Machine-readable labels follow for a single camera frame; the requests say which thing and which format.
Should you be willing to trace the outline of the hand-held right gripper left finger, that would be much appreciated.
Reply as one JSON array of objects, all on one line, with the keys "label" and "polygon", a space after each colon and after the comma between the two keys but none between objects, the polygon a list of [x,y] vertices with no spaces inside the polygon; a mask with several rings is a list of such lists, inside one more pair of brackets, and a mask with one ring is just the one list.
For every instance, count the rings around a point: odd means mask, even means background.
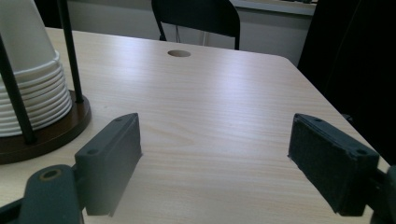
[{"label": "hand-held right gripper left finger", "polygon": [[113,119],[75,154],[78,198],[89,216],[113,216],[143,155],[137,113]]}]

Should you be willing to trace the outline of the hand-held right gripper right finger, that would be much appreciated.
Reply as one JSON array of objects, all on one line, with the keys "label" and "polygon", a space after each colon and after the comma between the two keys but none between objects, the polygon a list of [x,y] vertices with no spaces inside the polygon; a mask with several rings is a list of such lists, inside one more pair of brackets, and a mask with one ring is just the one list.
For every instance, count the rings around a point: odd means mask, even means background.
[{"label": "hand-held right gripper right finger", "polygon": [[289,158],[334,212],[346,217],[363,214],[367,183],[379,161],[376,152],[323,119],[296,114]]}]

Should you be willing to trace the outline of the dark wooden cup holder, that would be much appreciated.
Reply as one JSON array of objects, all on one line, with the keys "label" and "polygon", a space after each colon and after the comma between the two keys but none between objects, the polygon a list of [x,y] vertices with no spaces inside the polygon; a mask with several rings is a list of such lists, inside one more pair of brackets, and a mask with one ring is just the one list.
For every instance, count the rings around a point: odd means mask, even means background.
[{"label": "dark wooden cup holder", "polygon": [[47,154],[76,138],[91,120],[90,103],[82,94],[67,0],[56,0],[72,75],[70,111],[58,121],[34,130],[0,37],[0,164]]}]

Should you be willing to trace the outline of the dark curtain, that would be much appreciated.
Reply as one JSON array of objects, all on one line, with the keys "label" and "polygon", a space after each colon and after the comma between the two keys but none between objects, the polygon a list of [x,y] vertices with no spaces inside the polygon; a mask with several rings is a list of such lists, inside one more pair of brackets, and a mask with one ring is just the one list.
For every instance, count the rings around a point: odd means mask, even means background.
[{"label": "dark curtain", "polygon": [[396,165],[396,0],[318,0],[298,69]]}]

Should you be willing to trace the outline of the stack of white paper cups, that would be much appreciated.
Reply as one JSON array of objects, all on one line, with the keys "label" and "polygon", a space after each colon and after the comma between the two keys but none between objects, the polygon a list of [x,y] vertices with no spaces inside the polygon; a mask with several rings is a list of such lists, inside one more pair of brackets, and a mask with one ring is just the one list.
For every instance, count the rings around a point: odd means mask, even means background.
[{"label": "stack of white paper cups", "polygon": [[72,99],[34,0],[0,0],[0,37],[32,128],[62,119]]}]

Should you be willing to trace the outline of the grey ledge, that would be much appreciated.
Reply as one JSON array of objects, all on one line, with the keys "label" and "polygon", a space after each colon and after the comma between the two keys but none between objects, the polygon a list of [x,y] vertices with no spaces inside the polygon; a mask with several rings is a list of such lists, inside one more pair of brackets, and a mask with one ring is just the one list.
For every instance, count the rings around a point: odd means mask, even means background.
[{"label": "grey ledge", "polygon": [[235,7],[286,13],[302,16],[313,16],[316,5],[285,0],[230,0]]}]

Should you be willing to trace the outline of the black chair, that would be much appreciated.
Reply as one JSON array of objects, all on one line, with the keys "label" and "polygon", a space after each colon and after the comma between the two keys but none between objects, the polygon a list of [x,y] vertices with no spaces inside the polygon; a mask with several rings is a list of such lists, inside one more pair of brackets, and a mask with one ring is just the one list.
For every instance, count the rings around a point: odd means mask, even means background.
[{"label": "black chair", "polygon": [[230,0],[151,0],[161,41],[166,41],[163,24],[187,27],[234,38],[240,49],[240,18]]}]

